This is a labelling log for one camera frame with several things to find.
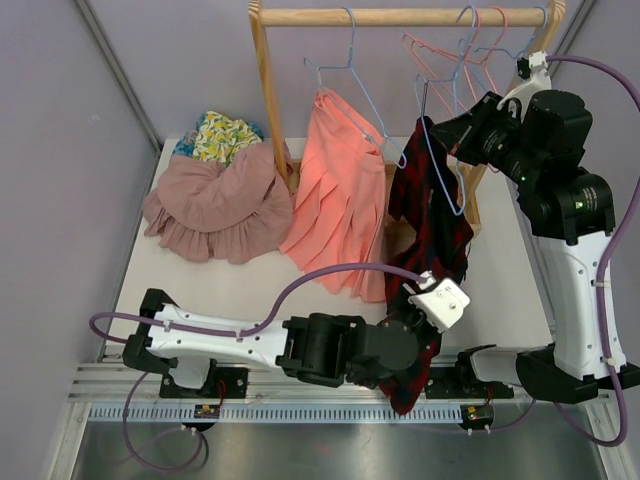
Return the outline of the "red black plaid skirt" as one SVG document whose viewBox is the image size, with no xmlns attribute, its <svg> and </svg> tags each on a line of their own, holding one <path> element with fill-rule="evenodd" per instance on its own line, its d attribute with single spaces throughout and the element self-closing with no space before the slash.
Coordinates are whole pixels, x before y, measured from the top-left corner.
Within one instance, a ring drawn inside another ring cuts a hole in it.
<svg viewBox="0 0 640 480">
<path fill-rule="evenodd" d="M 406 220 L 415 231 L 413 243 L 388 263 L 416 274 L 431 271 L 437 279 L 450 278 L 460 284 L 468 270 L 467 246 L 474 232 L 463 215 L 456 216 L 449 204 L 458 197 L 458 181 L 447 166 L 447 151 L 428 132 L 428 116 L 416 120 L 416 128 L 404 147 L 407 164 L 394 174 L 388 214 Z M 387 313 L 412 306 L 405 285 L 416 285 L 399 276 L 385 276 Z M 379 387 L 399 415 L 409 413 L 427 383 L 429 373 L 412 388 Z"/>
</svg>

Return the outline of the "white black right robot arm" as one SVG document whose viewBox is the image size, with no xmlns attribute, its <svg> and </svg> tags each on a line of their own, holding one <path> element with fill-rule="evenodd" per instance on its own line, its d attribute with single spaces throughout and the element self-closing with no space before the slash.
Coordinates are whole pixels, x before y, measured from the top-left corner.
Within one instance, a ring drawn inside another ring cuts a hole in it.
<svg viewBox="0 0 640 480">
<path fill-rule="evenodd" d="M 468 112 L 429 129 L 459 161 L 491 165 L 512 180 L 543 258 L 553 307 L 552 344 L 512 353 L 504 380 L 534 399 L 578 404 L 615 381 L 639 383 L 613 323 L 603 326 L 596 288 L 601 257 L 615 227 L 608 183 L 580 162 L 593 116 L 577 95 L 535 93 L 530 101 L 489 92 Z"/>
</svg>

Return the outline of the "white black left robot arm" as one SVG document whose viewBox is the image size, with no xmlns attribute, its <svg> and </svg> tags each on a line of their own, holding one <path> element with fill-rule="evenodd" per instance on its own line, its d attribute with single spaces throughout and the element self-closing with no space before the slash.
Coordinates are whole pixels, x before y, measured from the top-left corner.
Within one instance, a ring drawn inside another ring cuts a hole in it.
<svg viewBox="0 0 640 480">
<path fill-rule="evenodd" d="M 413 306 L 377 324 L 360 316 L 312 313 L 229 337 L 213 331 L 233 320 L 184 310 L 160 289 L 146 291 L 139 312 L 143 320 L 126 340 L 124 364 L 164 376 L 173 397 L 231 396 L 231 383 L 221 373 L 224 363 L 280 371 L 322 387 L 350 383 L 381 388 L 388 396 L 413 396 L 423 390 L 441 348 L 440 333 Z"/>
</svg>

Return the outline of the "pink wire hanger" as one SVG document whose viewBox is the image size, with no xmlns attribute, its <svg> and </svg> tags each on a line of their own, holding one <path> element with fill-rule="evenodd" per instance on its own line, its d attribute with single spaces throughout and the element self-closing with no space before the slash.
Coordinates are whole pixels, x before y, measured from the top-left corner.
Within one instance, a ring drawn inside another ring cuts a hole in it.
<svg viewBox="0 0 640 480">
<path fill-rule="evenodd" d="M 460 20 L 464 14 L 470 13 L 470 26 L 465 35 L 458 41 L 458 55 L 464 78 L 467 82 L 471 98 L 474 101 L 480 99 L 481 93 L 498 92 L 494 78 L 490 71 L 489 62 L 497 51 L 503 37 L 506 34 L 508 24 L 507 15 L 502 7 L 492 5 L 491 11 L 497 12 L 501 17 L 498 36 L 489 46 L 477 46 L 476 40 L 482 27 L 482 13 L 474 6 L 467 5 L 459 14 Z"/>
</svg>

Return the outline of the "dusty pink ruffled garment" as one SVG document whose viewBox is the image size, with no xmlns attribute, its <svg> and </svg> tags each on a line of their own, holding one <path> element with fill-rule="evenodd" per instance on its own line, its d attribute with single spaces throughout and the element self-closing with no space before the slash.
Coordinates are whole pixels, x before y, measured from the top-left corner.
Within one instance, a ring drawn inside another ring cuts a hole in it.
<svg viewBox="0 0 640 480">
<path fill-rule="evenodd" d="M 273 147 L 240 149 L 229 166 L 171 157 L 143 202 L 144 235 L 191 262 L 244 264 L 279 248 L 293 221 Z"/>
</svg>

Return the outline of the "pink hanger with ruffled garment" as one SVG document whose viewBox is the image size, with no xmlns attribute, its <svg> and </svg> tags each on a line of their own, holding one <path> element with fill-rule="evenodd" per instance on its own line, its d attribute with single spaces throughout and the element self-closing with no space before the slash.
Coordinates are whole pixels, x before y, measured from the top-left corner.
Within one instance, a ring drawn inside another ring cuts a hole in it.
<svg viewBox="0 0 640 480">
<path fill-rule="evenodd" d="M 451 51 L 416 38 L 409 32 L 402 34 L 401 45 L 416 66 L 423 81 L 422 109 L 426 108 L 427 93 L 430 88 L 442 102 L 446 111 L 457 116 L 468 109 L 463 103 L 463 88 L 471 100 L 478 100 L 475 86 L 477 77 L 473 66 L 469 65 L 471 48 L 474 46 L 481 26 L 480 15 L 475 6 L 468 5 L 458 14 L 456 21 L 466 14 L 471 20 L 468 31 L 458 40 Z"/>
</svg>

